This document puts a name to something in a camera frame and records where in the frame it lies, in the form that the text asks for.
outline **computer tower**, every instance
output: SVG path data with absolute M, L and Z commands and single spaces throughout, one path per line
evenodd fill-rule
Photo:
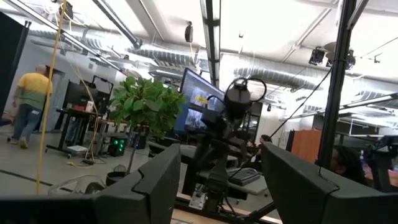
M 126 148 L 127 138 L 111 137 L 108 147 L 108 154 L 110 156 L 123 156 Z

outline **shoe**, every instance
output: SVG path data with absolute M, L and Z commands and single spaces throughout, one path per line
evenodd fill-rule
M 10 138 L 10 144 L 18 144 L 18 139 Z
M 28 147 L 27 147 L 27 142 L 26 142 L 26 138 L 20 138 L 19 139 L 19 147 L 21 148 L 21 149 L 27 149 Z

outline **metal pole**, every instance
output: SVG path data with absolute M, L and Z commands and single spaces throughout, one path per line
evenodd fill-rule
M 347 65 L 347 53 L 351 30 L 347 29 L 349 19 L 354 13 L 356 0 L 345 0 L 341 10 L 340 24 L 338 28 L 336 54 L 331 69 L 328 102 L 325 110 L 320 150 L 318 154 L 319 165 L 329 168 L 333 144 L 335 141 L 336 123 L 340 107 L 341 90 L 344 84 L 344 76 Z

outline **monitor screen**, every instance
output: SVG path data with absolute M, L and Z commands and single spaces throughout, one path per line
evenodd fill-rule
M 188 68 L 185 69 L 180 92 L 184 94 L 188 103 L 182 105 L 182 113 L 177 116 L 174 131 L 184 131 L 185 126 L 205 129 L 206 125 L 200 121 L 202 113 L 193 108 L 205 107 L 205 99 L 211 95 L 223 100 L 224 93 Z M 224 104 L 217 98 L 208 102 L 210 110 L 221 112 L 223 108 Z

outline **green potted plant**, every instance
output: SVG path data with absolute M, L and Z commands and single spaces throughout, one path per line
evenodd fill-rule
M 163 139 L 165 132 L 174 127 L 175 119 L 185 103 L 185 97 L 175 88 L 164 87 L 161 81 L 152 82 L 143 78 L 136 80 L 133 77 L 127 77 L 126 81 L 120 82 L 120 87 L 113 93 L 111 106 L 116 109 L 111 112 L 110 118 L 116 124 L 126 122 L 130 131 L 138 128 L 127 168 L 128 174 L 143 127 L 149 127 L 148 139 Z

